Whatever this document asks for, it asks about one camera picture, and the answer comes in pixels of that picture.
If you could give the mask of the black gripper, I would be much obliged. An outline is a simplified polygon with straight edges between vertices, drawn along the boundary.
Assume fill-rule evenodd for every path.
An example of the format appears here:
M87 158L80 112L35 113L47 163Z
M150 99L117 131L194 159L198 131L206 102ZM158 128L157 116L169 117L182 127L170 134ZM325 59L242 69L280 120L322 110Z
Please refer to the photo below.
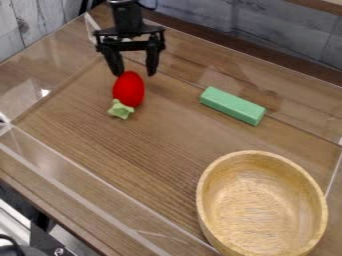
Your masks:
M157 74L159 65L159 54L166 49L165 39L166 28L162 26L145 24L135 33L121 33L117 27L95 30L96 49L103 51L103 55L113 74L119 77L125 72L122 51L146 51L147 74Z

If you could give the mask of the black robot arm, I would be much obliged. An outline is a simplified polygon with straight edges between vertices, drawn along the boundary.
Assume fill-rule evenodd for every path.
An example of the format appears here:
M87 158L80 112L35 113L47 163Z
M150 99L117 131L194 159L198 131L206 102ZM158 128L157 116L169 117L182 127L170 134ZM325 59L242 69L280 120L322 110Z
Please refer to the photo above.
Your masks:
M163 26L143 21L139 0L107 0L115 25L92 32L96 51L101 52L115 76L125 73L122 52L145 51L147 74L154 76L159 66L159 54L166 49Z

